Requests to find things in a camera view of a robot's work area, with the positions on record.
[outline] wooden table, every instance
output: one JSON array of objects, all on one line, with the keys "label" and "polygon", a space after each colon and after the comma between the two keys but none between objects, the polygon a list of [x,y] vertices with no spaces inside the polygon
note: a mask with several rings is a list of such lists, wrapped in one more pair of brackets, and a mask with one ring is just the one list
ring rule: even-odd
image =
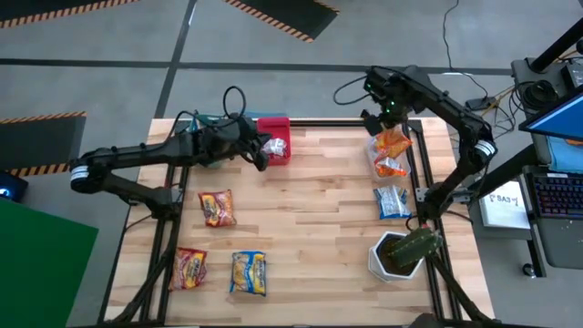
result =
[{"label": "wooden table", "polygon": [[[162,141],[171,124],[155,119],[148,142]],[[443,180],[455,167],[445,123],[423,118],[423,127],[434,178]],[[235,159],[221,169],[191,169],[179,246],[209,251],[208,274],[199,288],[170,294],[166,324],[404,324],[431,312],[425,266],[411,281],[390,283],[367,269],[367,251],[385,231],[406,232],[404,220],[378,220],[378,185],[363,150],[368,138],[363,128],[293,128],[289,166],[258,172]],[[424,180],[415,139],[414,153]],[[142,168],[138,182],[162,185],[166,167]],[[411,190],[409,178],[394,184]],[[205,227],[197,193],[226,189],[233,192],[238,225]],[[462,206],[452,210],[467,214]],[[128,224],[148,214],[135,208]],[[470,223],[452,215],[443,219],[455,277],[493,316]],[[143,283],[155,226],[146,220],[127,232],[106,318],[119,314]],[[267,253],[267,297],[229,294],[231,254],[240,250]],[[443,281],[440,291],[448,309]]]}]

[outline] orange snack bag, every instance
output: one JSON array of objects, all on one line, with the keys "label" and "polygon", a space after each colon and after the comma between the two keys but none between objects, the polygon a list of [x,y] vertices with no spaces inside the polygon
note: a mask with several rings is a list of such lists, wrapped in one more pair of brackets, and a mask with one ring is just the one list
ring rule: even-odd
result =
[{"label": "orange snack bag", "polygon": [[391,158],[384,158],[377,161],[376,163],[374,163],[374,168],[376,169],[376,174],[380,178],[407,176],[407,171],[403,169],[401,164],[397,160]]},{"label": "orange snack bag", "polygon": [[201,192],[199,198],[207,226],[223,227],[237,224],[233,216],[233,197],[230,190]]},{"label": "orange snack bag", "polygon": [[396,159],[412,144],[413,142],[403,134],[400,126],[387,129],[374,136],[374,148],[378,153],[376,161],[386,157]]}]

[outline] concrete floor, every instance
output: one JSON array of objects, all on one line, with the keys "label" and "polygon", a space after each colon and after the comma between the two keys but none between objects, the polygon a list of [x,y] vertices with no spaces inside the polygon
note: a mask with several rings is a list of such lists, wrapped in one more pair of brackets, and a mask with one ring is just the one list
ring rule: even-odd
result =
[{"label": "concrete floor", "polygon": [[[341,15],[304,44],[244,15],[220,0],[199,0],[181,61],[301,63],[446,67],[441,39],[443,14],[454,0],[326,0]],[[142,0],[30,26],[0,30],[0,58],[170,61],[188,0]],[[448,18],[455,67],[509,68],[510,61],[535,56],[583,15],[577,0],[479,0],[462,2]],[[64,111],[88,112],[82,151],[137,144],[148,133],[166,69],[88,67],[0,67],[0,116],[15,118]],[[180,70],[169,95],[166,118],[180,110],[220,113],[220,96],[236,84],[249,110],[291,117],[356,117],[372,103],[337,107],[331,94],[354,73]],[[482,91],[467,77],[431,76],[463,102]],[[512,84],[510,77],[479,76],[490,93]],[[351,99],[358,87],[341,95]],[[498,140],[491,169],[530,143],[515,132]],[[122,173],[137,176],[136,169]],[[29,206],[99,228],[94,253],[69,325],[96,321],[128,207],[117,198],[72,192],[68,175],[29,179]],[[548,277],[530,280],[523,241],[478,239],[496,317],[506,323],[578,327],[583,272],[547,267]]]}]

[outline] black floor mat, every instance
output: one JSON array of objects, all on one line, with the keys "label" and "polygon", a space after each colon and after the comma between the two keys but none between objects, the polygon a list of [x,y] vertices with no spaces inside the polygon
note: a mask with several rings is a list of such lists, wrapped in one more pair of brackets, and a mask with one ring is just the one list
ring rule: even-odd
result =
[{"label": "black floor mat", "polygon": [[0,0],[0,28],[124,5],[139,0]]},{"label": "black floor mat", "polygon": [[245,13],[308,43],[340,13],[314,0],[224,0]]},{"label": "black floor mat", "polygon": [[86,112],[0,118],[0,170],[17,176],[61,173],[79,156]]}]

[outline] red snack bag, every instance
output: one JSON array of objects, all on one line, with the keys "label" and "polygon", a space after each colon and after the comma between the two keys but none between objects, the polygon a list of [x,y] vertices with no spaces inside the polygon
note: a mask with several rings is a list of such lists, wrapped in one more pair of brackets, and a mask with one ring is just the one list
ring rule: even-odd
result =
[{"label": "red snack bag", "polygon": [[178,247],[174,255],[174,267],[169,289],[187,290],[200,286],[207,274],[207,252]]},{"label": "red snack bag", "polygon": [[207,226],[223,227],[237,224],[233,216],[233,197],[230,190],[201,192],[199,198]]}]

